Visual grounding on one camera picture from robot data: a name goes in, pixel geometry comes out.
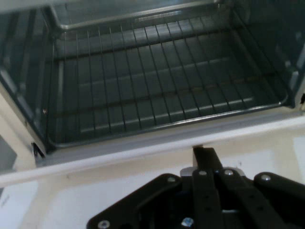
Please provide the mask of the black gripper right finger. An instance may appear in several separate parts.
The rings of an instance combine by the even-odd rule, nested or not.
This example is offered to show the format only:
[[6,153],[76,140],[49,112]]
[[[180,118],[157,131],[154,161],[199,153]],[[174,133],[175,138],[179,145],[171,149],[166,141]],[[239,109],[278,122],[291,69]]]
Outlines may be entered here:
[[303,229],[305,186],[262,172],[250,180],[234,169],[213,172],[215,229]]

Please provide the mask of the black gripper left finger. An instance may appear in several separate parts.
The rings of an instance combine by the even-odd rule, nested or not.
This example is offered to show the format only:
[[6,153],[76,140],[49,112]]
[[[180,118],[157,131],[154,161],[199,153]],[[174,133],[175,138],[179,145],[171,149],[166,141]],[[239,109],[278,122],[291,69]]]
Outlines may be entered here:
[[213,148],[195,147],[188,175],[162,174],[91,218],[89,229],[221,229],[214,175],[223,168]]

